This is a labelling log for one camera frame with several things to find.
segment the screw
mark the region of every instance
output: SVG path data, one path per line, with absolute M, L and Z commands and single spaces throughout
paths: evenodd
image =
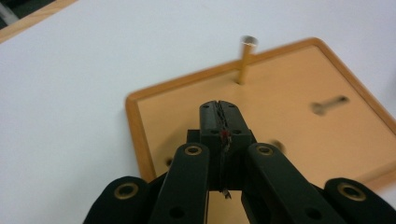
M 236 81 L 239 85 L 243 85 L 245 83 L 248 63 L 249 63 L 250 59 L 252 58 L 251 51 L 256 47 L 257 39 L 254 38 L 253 36 L 247 35 L 247 36 L 244 36 L 242 44 L 243 44 L 242 59 L 241 59 L 238 80 Z
M 323 102 L 323 103 L 313 103 L 311 105 L 312 108 L 312 112 L 314 112 L 314 114 L 323 116 L 326 114 L 326 111 L 331 108 L 334 107 L 336 105 L 342 105 L 344 103 L 347 103 L 349 101 L 349 99 L 345 96 L 338 96 L 336 98 L 333 98 L 329 101 Z

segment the black plastic part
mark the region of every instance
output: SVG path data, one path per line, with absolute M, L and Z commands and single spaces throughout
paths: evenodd
M 262 197 L 242 191 L 241 202 L 250 224 L 271 223 L 271 212 Z
M 246 159 L 248 175 L 271 211 L 271 223 L 345 223 L 276 147 L 253 144 Z
M 148 223 L 149 217 L 151 216 L 151 211 L 157 202 L 158 195 L 160 194 L 161 188 L 163 186 L 163 181 L 166 178 L 167 173 L 160 175 L 148 184 L 149 194 L 146 199 L 145 207 L 146 211 L 143 212 L 141 220 L 142 223 Z
M 118 186 L 126 183 L 134 183 L 138 189 L 135 196 L 120 200 L 116 198 L 115 191 Z M 149 185 L 137 177 L 125 176 L 111 182 L 96 202 L 84 220 L 89 223 L 144 223 L 148 208 L 146 200 L 149 194 Z
M 199 130 L 187 130 L 187 141 L 186 143 L 200 143 L 200 131 Z
M 185 144 L 177 149 L 149 223 L 206 223 L 209 149 Z
M 207 102 L 200 106 L 200 126 L 200 143 L 210 148 L 210 190 L 240 190 L 245 151 L 254 137 L 238 107 L 225 101 Z
M 328 202 L 348 223 L 396 223 L 395 210 L 357 181 L 331 179 L 327 181 L 323 192 Z

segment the wooden tray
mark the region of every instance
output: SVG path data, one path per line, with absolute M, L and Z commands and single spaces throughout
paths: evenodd
M 369 184 L 396 170 L 394 119 L 322 41 L 311 38 L 253 55 L 245 85 L 235 83 L 240 64 L 225 63 L 128 96 L 142 178 L 150 181 L 167 171 L 166 161 L 186 142 L 187 130 L 199 129 L 199 106 L 212 100 L 236 104 L 259 142 L 280 143 L 305 178 L 320 187 L 339 176 Z M 337 97 L 344 102 L 324 115 L 314 113 L 314 103 Z M 211 192 L 209 222 L 247 222 L 238 197 L 234 192 L 232 202 L 224 202 Z

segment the brass peg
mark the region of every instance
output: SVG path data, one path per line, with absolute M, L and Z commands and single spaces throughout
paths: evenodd
M 237 83 L 239 85 L 243 85 L 245 83 L 248 63 L 251 59 L 251 56 L 253 55 L 251 52 L 257 45 L 257 39 L 250 35 L 244 36 L 242 40 L 242 45 L 242 59 L 237 80 Z

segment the white table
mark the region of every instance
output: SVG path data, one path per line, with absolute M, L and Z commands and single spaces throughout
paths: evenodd
M 82 222 L 139 176 L 127 94 L 238 58 L 242 35 L 323 39 L 396 117 L 395 22 L 391 0 L 77 1 L 0 45 L 0 222 Z

